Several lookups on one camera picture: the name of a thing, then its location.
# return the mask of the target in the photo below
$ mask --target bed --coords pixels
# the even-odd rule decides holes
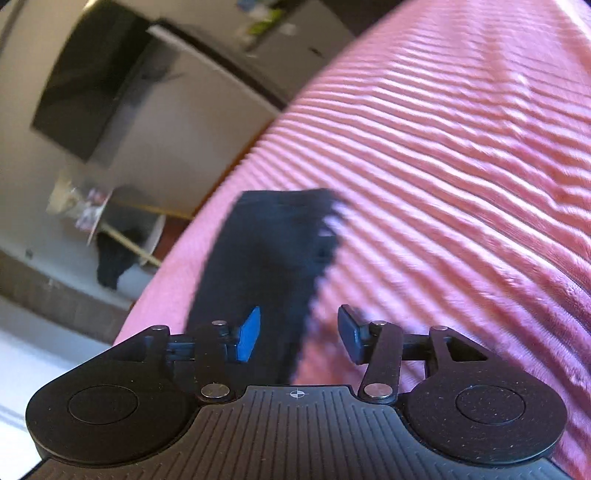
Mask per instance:
[[[554,460],[591,478],[591,9],[582,0],[407,0],[300,93],[204,205],[118,341],[184,329],[245,190],[345,200],[295,384],[358,385],[342,303],[426,333],[444,324],[550,384]],[[409,365],[406,389],[421,379]]]

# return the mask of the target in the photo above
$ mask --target circular pad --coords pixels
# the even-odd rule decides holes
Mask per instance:
[[[456,407],[471,420],[487,425],[503,425],[523,415],[523,399],[508,388],[477,385],[462,391]]]
[[[78,392],[70,399],[68,409],[80,421],[107,425],[123,420],[138,407],[138,397],[124,387],[98,385]]]

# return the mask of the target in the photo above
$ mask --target white floor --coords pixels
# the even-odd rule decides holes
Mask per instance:
[[[0,478],[16,480],[39,461],[25,409],[46,383],[109,346],[71,332],[0,297]]]

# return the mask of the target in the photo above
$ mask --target black fabric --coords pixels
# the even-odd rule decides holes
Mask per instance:
[[[333,260],[337,238],[330,190],[245,192],[228,216],[205,267],[187,333],[212,320],[241,325],[261,308],[249,362],[235,387],[289,383],[306,330],[315,279]]]
[[[137,228],[121,233],[135,244],[144,240],[144,235]],[[137,255],[103,232],[96,235],[96,246],[99,249],[99,268],[96,270],[96,279],[104,287],[117,290],[119,277],[131,268]]]

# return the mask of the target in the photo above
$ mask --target wall mounted television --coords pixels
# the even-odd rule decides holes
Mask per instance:
[[[113,0],[90,0],[48,78],[33,127],[87,161],[155,41],[149,26]]]

